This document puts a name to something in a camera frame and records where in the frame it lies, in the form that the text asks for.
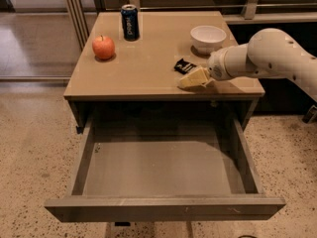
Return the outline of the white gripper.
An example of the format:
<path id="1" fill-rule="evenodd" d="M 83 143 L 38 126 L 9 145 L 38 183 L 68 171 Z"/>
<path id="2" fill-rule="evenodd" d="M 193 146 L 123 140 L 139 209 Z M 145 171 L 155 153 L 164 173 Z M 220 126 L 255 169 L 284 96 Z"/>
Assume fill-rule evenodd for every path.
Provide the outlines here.
<path id="1" fill-rule="evenodd" d="M 207 61 L 207 66 L 199 66 L 191 71 L 189 74 L 183 76 L 178 83 L 178 87 L 185 89 L 190 87 L 204 86 L 211 77 L 216 80 L 230 80 L 231 76 L 226 70 L 225 55 L 228 48 L 220 49 L 212 52 Z"/>

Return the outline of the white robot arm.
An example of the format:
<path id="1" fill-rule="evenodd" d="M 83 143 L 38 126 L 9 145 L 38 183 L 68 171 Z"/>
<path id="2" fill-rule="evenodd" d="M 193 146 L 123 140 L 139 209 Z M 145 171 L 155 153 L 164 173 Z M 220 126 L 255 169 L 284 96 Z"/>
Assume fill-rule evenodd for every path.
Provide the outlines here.
<path id="1" fill-rule="evenodd" d="M 197 66 L 183 76 L 178 87 L 205 86 L 211 79 L 236 77 L 286 78 L 317 101 L 317 58 L 284 31 L 274 28 L 258 31 L 246 44 L 213 52 L 207 65 Z"/>

